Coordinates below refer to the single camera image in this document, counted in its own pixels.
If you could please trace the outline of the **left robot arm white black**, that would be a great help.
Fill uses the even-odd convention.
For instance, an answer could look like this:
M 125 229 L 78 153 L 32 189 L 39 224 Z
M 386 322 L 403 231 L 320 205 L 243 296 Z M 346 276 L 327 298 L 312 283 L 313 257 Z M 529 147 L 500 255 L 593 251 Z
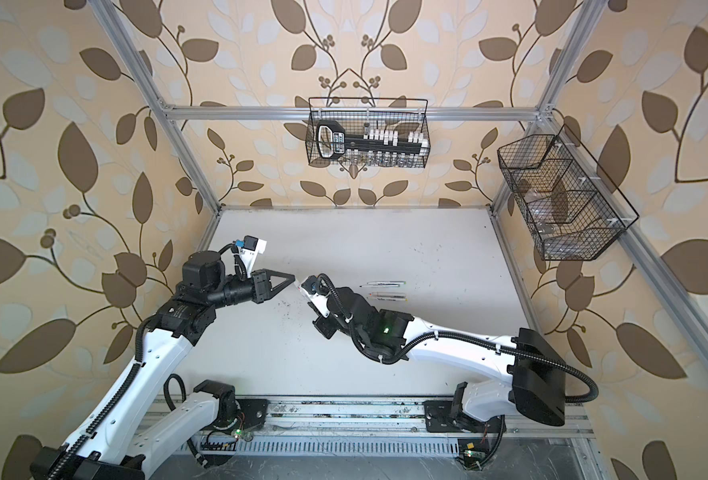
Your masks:
M 219 251 L 192 254 L 173 296 L 144 320 L 135 354 L 106 396 L 59 448 L 42 448 L 29 471 L 35 479 L 146 479 L 181 445 L 211 427 L 239 435 L 248 414 L 234 386 L 205 380 L 187 399 L 145 431 L 138 429 L 158 394 L 181 379 L 175 370 L 216 319 L 218 309 L 273 299 L 292 274 L 250 269 L 256 252 L 230 245 L 236 271 Z

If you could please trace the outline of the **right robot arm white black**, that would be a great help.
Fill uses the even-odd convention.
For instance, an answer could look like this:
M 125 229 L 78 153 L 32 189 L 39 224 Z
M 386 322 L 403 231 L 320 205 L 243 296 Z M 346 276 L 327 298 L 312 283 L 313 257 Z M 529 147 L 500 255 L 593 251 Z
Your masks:
M 451 418 L 462 429 L 515 413 L 561 427 L 567 406 L 599 396 L 597 383 L 568 365 L 535 330 L 491 336 L 449 329 L 409 313 L 377 309 L 350 288 L 324 286 L 318 278 L 300 290 L 317 314 L 314 326 L 320 334 L 327 339 L 347 335 L 373 362 L 431 361 L 484 376 L 482 383 L 462 382 L 456 388 Z

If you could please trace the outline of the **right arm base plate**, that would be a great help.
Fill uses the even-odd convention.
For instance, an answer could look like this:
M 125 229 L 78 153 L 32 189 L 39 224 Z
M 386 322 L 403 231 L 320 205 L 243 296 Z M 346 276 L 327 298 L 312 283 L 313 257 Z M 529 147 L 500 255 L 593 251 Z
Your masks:
M 427 400 L 423 403 L 425 427 L 429 433 L 491 434 L 505 432 L 500 417 L 487 421 L 472 418 L 449 400 Z

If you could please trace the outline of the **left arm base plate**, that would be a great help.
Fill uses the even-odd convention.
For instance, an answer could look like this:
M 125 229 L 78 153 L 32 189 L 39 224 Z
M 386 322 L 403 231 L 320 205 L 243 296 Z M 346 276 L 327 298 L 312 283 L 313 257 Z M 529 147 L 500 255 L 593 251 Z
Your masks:
M 219 399 L 216 418 L 205 430 L 236 434 L 245 429 L 259 429 L 268 417 L 268 406 L 269 401 L 264 398 Z

